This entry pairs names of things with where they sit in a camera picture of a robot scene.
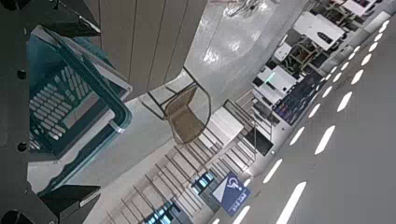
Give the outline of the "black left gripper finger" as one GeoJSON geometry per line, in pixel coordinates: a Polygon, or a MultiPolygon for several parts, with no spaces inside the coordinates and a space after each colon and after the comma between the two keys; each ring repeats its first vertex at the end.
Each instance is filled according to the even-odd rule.
{"type": "Polygon", "coordinates": [[[83,224],[100,197],[99,186],[63,185],[40,199],[56,216],[54,224],[83,224]]]}
{"type": "Polygon", "coordinates": [[[99,36],[101,30],[83,0],[26,0],[28,24],[69,38],[99,36]]]}

